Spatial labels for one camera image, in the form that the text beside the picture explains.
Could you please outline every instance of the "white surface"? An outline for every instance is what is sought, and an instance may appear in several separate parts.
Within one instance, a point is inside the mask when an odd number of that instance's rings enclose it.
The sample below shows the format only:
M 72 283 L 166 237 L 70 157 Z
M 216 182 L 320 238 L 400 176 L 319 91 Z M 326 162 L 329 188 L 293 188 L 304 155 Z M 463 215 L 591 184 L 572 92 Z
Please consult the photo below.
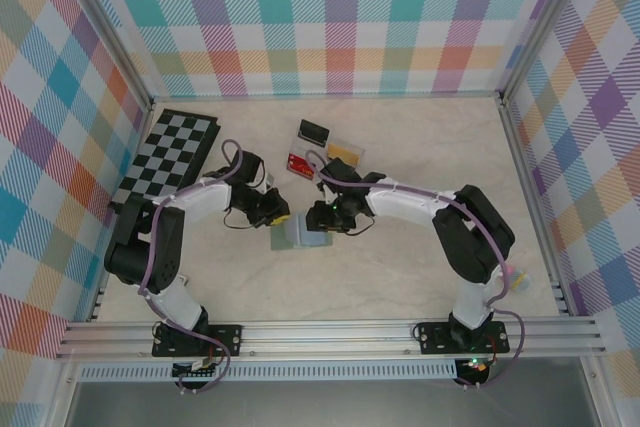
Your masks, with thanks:
M 320 193 L 285 168 L 300 119 L 317 122 L 364 148 L 358 171 L 379 171 L 434 190 L 482 188 L 509 223 L 516 244 L 508 259 L 533 280 L 497 303 L 525 316 L 557 315 L 547 272 L 493 99 L 248 100 L 161 104 L 217 116 L 221 131 L 204 170 L 223 165 L 220 143 L 236 139 L 264 158 L 292 212 Z M 363 219 L 361 226 L 368 219 Z M 244 225 L 239 212 L 232 225 Z M 432 228 L 380 218 L 359 237 L 333 246 L 270 250 L 266 228 L 236 231 L 213 214 L 185 232 L 180 273 L 213 320 L 389 319 L 445 317 L 458 277 Z M 136 289 L 111 277 L 100 321 L 154 320 Z

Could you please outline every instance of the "purple cable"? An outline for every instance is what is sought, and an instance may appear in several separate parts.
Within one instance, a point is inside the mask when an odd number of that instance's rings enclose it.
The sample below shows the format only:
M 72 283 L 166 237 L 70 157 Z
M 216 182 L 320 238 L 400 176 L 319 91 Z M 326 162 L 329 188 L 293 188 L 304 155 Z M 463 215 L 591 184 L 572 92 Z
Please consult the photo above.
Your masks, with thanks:
M 197 332 L 193 332 L 193 331 L 191 331 L 189 329 L 185 329 L 181 325 L 173 322 L 171 319 L 168 319 L 160 311 L 160 309 L 158 309 L 157 306 L 151 301 L 151 299 L 147 298 L 147 296 L 150 293 L 147 290 L 147 285 L 149 284 L 149 279 L 151 278 L 151 274 L 153 272 L 153 263 L 154 263 L 155 257 L 156 257 L 156 240 L 157 240 L 158 219 L 160 218 L 160 212 L 168 204 L 170 204 L 175 198 L 180 197 L 182 195 L 186 195 L 186 194 L 188 194 L 190 192 L 193 192 L 195 190 L 201 189 L 203 187 L 208 187 L 210 185 L 214 185 L 214 184 L 220 183 L 220 182 L 228 179 L 232 175 L 234 175 L 238 171 L 238 169 L 240 169 L 240 166 L 242 165 L 242 156 L 243 156 L 242 147 L 240 147 L 240 144 L 238 142 L 236 142 L 235 140 L 227 139 L 224 142 L 222 142 L 221 148 L 222 148 L 223 152 L 224 152 L 225 146 L 228 145 L 228 144 L 233 144 L 236 147 L 236 149 L 238 149 L 238 161 L 236 162 L 236 165 L 234 165 L 233 168 L 229 172 L 225 173 L 224 175 L 222 175 L 222 176 L 220 176 L 218 178 L 211 179 L 210 181 L 197 183 L 197 184 L 190 185 L 189 187 L 185 187 L 184 189 L 177 191 L 175 194 L 165 198 L 156 207 L 156 211 L 154 212 L 153 219 L 151 221 L 151 231 L 150 231 L 150 234 L 149 234 L 150 235 L 149 260 L 147 261 L 147 269 L 144 272 L 144 277 L 142 278 L 142 282 L 140 282 L 140 288 L 138 289 L 138 294 L 145 298 L 145 300 L 147 301 L 147 304 L 149 305 L 151 310 L 153 312 L 155 312 L 155 314 L 158 317 L 160 317 L 160 319 L 163 322 L 165 322 L 169 327 L 172 327 L 172 328 L 174 328 L 176 330 L 179 330 L 180 332 L 182 332 L 184 334 L 190 335 L 190 336 L 195 337 L 197 339 L 209 342 L 209 343 L 215 345 L 216 347 L 221 348 L 222 351 L 224 352 L 227 362 L 226 362 L 226 364 L 224 366 L 224 369 L 220 373 L 220 375 L 218 375 L 218 377 L 216 377 L 211 382 L 208 382 L 201 389 L 197 389 L 197 390 L 196 389 L 192 389 L 192 390 L 190 390 L 190 392 L 192 392 L 194 394 L 197 394 L 199 392 L 206 392 L 207 390 L 209 390 L 212 387 L 216 386 L 222 380 L 222 378 L 225 375 L 227 375 L 227 371 L 229 370 L 229 365 L 231 364 L 231 353 L 229 352 L 229 349 L 227 349 L 227 347 L 222 342 L 220 342 L 219 340 L 213 339 L 211 337 L 207 337 L 206 335 L 202 335 L 202 334 L 199 334 Z M 187 389 L 182 385 L 182 377 L 183 376 L 178 377 L 178 385 L 182 389 L 182 392 L 184 392 Z
M 507 293 L 509 293 L 509 271 L 507 270 L 507 264 L 505 263 L 504 257 L 502 256 L 502 252 L 500 252 L 500 248 L 496 244 L 495 240 L 493 240 L 491 233 L 487 230 L 487 228 L 484 225 L 482 225 L 482 222 L 480 222 L 480 220 L 475 215 L 473 215 L 469 211 L 469 209 L 467 209 L 463 204 L 456 202 L 455 200 L 450 199 L 448 197 L 443 197 L 437 194 L 436 192 L 431 192 L 424 189 L 418 189 L 416 187 L 409 187 L 406 185 L 357 183 L 357 182 L 343 182 L 341 180 L 336 180 L 320 172 L 320 170 L 316 167 L 316 165 L 311 161 L 311 154 L 313 154 L 317 159 L 319 159 L 323 165 L 326 165 L 326 163 L 324 159 L 320 156 L 320 154 L 318 154 L 313 150 L 307 150 L 304 156 L 305 160 L 307 161 L 307 164 L 309 164 L 309 166 L 311 167 L 311 170 L 313 170 L 313 172 L 324 182 L 338 185 L 340 187 L 360 187 L 365 189 L 400 190 L 402 192 L 409 192 L 411 194 L 422 195 L 430 199 L 441 200 L 444 203 L 452 205 L 453 207 L 458 209 L 460 212 L 465 214 L 475 224 L 478 230 L 482 233 L 484 238 L 487 240 L 487 242 L 491 246 L 491 249 L 493 250 L 493 253 L 498 259 L 498 263 L 500 264 L 500 267 L 502 269 L 502 280 L 503 280 L 502 291 L 498 295 L 491 297 L 487 301 L 487 307 L 490 307 L 494 302 L 506 297 Z M 498 310 L 495 308 L 493 310 L 499 314 L 512 315 L 516 318 L 516 320 L 520 324 L 520 342 L 518 344 L 518 348 L 516 349 L 515 354 L 513 355 L 513 358 L 507 364 L 507 367 L 505 367 L 505 369 L 502 372 L 500 372 L 496 377 L 486 382 L 484 384 L 485 386 L 495 383 L 496 380 L 501 379 L 504 376 L 504 373 L 507 372 L 507 370 L 509 370 L 513 366 L 514 362 L 518 360 L 524 346 L 525 331 L 524 331 L 524 321 L 522 320 L 522 317 L 520 317 L 518 314 L 510 310 Z

